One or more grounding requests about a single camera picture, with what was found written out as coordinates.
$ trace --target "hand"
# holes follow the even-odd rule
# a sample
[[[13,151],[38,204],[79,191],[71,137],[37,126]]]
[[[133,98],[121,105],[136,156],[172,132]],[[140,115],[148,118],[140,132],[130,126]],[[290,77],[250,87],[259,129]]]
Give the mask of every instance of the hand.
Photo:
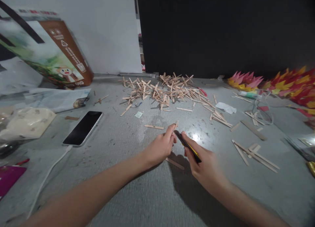
[[[143,151],[151,167],[161,163],[171,154],[173,143],[177,143],[177,137],[173,133],[175,126],[175,124],[170,125],[166,133],[159,134]]]
[[[229,188],[231,183],[221,170],[214,152],[198,145],[198,143],[190,139],[184,131],[181,134],[183,139],[198,153],[201,160],[201,162],[197,164],[192,151],[185,147],[185,156],[188,157],[191,172],[198,182],[211,195],[217,194],[222,188]]]

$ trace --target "person's left hand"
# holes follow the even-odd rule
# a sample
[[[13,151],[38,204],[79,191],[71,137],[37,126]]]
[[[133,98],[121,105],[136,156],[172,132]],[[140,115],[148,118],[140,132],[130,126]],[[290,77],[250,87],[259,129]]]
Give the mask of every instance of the person's left hand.
[[[170,125],[166,133],[159,134],[143,151],[151,167],[161,163],[171,154],[173,143],[177,143],[177,137],[173,133],[175,126],[175,124]]]

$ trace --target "pink folder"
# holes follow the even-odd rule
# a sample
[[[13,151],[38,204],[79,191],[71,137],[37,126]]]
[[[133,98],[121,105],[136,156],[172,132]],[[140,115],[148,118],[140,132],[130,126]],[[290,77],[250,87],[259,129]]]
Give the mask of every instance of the pink folder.
[[[0,201],[25,171],[25,167],[19,166],[0,167]]]

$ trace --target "table surface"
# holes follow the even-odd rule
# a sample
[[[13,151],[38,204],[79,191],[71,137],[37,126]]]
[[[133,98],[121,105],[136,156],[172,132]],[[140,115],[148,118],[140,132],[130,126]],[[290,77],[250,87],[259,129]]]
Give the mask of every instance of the table surface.
[[[138,108],[131,107],[120,117],[127,107],[122,97],[128,96],[131,89],[124,88],[119,79],[121,77],[95,77],[85,107],[58,113],[39,139],[23,144],[12,155],[28,156],[30,161],[27,171],[0,201],[1,226],[15,226],[25,219],[48,169],[65,152],[61,143],[78,123],[65,120],[65,117],[82,118],[90,110],[103,112],[102,120],[82,147],[73,148],[55,166],[35,210],[100,171],[136,155],[165,131],[147,128],[145,124],[166,129],[178,120],[178,130],[186,131],[200,145],[214,151],[226,176],[251,198],[292,226],[313,226],[315,179],[308,171],[305,160],[282,141],[284,133],[313,133],[304,125],[305,117],[299,112],[272,107],[276,125],[263,126],[261,133],[268,138],[266,141],[261,141],[243,124],[230,132],[229,127],[209,121],[210,112],[198,103],[193,112],[177,110],[176,107],[192,109],[193,101],[188,98],[185,98],[185,102],[170,103],[168,109],[172,112],[161,111],[158,103],[149,97],[144,101],[137,99],[142,104]],[[151,80],[152,84],[156,84],[156,79]],[[193,81],[205,90],[210,101],[214,102],[215,94],[218,102],[237,109],[232,115],[223,112],[229,123],[235,125],[244,119],[252,124],[243,112],[251,109],[253,104],[231,97],[235,90],[225,88],[226,84],[218,80]],[[109,96],[102,104],[93,106],[94,102],[107,94]],[[144,112],[141,118],[134,116],[138,111]],[[232,139],[245,147],[258,143],[261,145],[259,153],[281,169],[276,174],[249,158],[250,166],[246,166]],[[188,160],[183,157],[184,149],[179,143],[174,145],[173,153],[171,158],[183,165],[184,171],[167,161],[162,162],[121,189],[89,226],[244,226],[191,175]]]

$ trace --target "smartphone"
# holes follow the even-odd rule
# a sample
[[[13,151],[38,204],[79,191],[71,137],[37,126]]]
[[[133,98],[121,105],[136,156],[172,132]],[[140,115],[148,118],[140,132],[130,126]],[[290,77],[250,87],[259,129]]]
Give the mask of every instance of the smartphone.
[[[63,141],[63,145],[82,146],[100,121],[102,112],[89,111]]]

